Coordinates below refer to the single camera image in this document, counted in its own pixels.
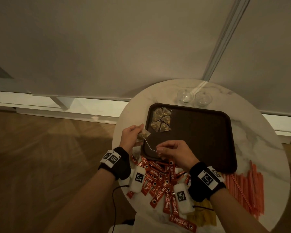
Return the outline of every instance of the person's left hand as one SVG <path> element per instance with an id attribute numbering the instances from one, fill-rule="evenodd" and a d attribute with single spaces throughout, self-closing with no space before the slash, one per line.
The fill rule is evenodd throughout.
<path id="1" fill-rule="evenodd" d="M 143 144 L 143 142 L 136 142 L 137 135 L 142 131 L 143 127 L 144 124 L 142 123 L 139 126 L 132 125 L 122 131 L 120 147 L 122 147 L 128 154 L 132 153 L 132 148 L 134 146 L 140 146 Z"/>

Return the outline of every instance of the marble table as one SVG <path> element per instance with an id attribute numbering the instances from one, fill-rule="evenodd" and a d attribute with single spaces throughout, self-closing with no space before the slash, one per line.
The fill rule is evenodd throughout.
<path id="1" fill-rule="evenodd" d="M 112 148 L 119 145 L 122 130 L 130 125 L 146 123 L 149 107 L 154 103 L 182 105 L 177 100 L 180 89 L 190 89 L 195 94 L 205 91 L 211 94 L 213 101 L 205 107 L 222 111 L 229 115 L 232 122 L 233 137 L 237 155 L 236 173 L 247 173 L 249 160 L 257 165 L 264 176 L 265 214 L 259 218 L 260 223 L 271 230 L 279 221 L 286 207 L 290 191 L 290 170 L 286 154 L 278 136 L 262 114 L 248 101 L 233 91 L 222 86 L 196 79 L 174 79 L 157 83 L 136 95 L 125 107 L 116 124 Z M 185 106 L 195 107 L 194 102 Z M 128 184 L 129 179 L 119 180 L 120 185 Z M 126 195 L 128 188 L 122 188 Z M 148 194 L 135 194 L 129 203 L 136 210 L 166 224 L 168 215 L 163 213 L 163 202 L 153 209 L 150 206 L 152 197 Z M 224 232 L 217 219 L 217 226 L 198 228 L 198 232 Z"/>

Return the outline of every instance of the tray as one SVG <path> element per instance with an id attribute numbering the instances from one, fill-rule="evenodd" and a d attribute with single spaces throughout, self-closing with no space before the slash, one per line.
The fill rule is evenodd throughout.
<path id="1" fill-rule="evenodd" d="M 172 110 L 171 131 L 155 132 L 150 125 L 153 111 L 162 107 Z M 167 140 L 184 140 L 200 161 L 218 172 L 237 169 L 231 120 L 221 111 L 156 103 L 149 108 L 145 129 L 151 133 L 147 141 L 152 149 Z M 146 158 L 162 161 L 146 142 L 141 150 Z"/>

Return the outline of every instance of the tea bag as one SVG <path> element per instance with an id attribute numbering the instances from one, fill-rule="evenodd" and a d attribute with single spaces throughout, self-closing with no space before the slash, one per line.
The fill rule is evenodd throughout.
<path id="1" fill-rule="evenodd" d="M 137 135 L 137 141 L 136 142 L 143 142 L 144 139 L 146 139 L 148 136 L 150 136 L 150 132 L 146 129 L 142 129 L 141 133 Z"/>
<path id="2" fill-rule="evenodd" d="M 159 126 L 160 126 L 160 125 L 161 125 L 161 122 L 160 122 L 160 121 L 152 122 L 152 123 L 151 123 L 151 127 L 152 127 L 156 132 L 159 131 Z"/>
<path id="3" fill-rule="evenodd" d="M 171 128 L 166 123 L 162 123 L 159 132 L 167 132 L 167 131 L 170 131 L 170 130 L 171 130 Z"/>
<path id="4" fill-rule="evenodd" d="M 152 122 L 159 121 L 163 117 L 162 112 L 163 112 L 163 110 L 161 108 L 154 110 Z"/>
<path id="5" fill-rule="evenodd" d="M 168 125 L 170 125 L 170 120 L 171 120 L 171 117 L 170 116 L 165 116 L 161 119 L 163 122 L 167 123 Z"/>
<path id="6" fill-rule="evenodd" d="M 162 111 L 162 117 L 168 116 L 168 115 L 171 115 L 171 112 L 164 107 L 163 108 L 163 111 Z"/>

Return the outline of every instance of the round table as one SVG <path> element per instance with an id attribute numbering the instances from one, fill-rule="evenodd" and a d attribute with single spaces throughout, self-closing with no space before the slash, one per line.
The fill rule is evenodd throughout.
<path id="1" fill-rule="evenodd" d="M 180 89 L 190 89 L 194 94 L 197 91 L 211 94 L 213 100 L 205 108 L 229 115 L 238 163 L 236 173 L 246 174 L 249 160 L 252 160 L 257 165 L 258 171 L 263 174 L 265 214 L 260 216 L 259 221 L 271 231 L 283 214 L 289 197 L 290 170 L 287 157 L 278 136 L 263 115 L 231 90 L 196 79 L 174 79 L 152 85 L 132 98 L 124 108 L 114 130 L 112 148 L 119 145 L 124 128 L 146 123 L 148 110 L 152 104 L 183 105 L 177 100 L 177 92 Z M 195 107 L 194 101 L 183 106 Z M 128 182 L 129 178 L 119 180 L 120 185 L 126 185 Z M 128 188 L 123 187 L 122 191 L 126 196 Z M 127 199 L 136 212 L 147 214 L 156 221 L 172 224 L 168 220 L 169 216 L 163 213 L 164 200 L 153 209 L 149 204 L 152 199 L 150 194 L 144 196 L 138 193 L 132 199 L 128 197 Z M 205 226 L 198 229 L 205 232 L 224 232 L 219 219 L 216 227 Z"/>

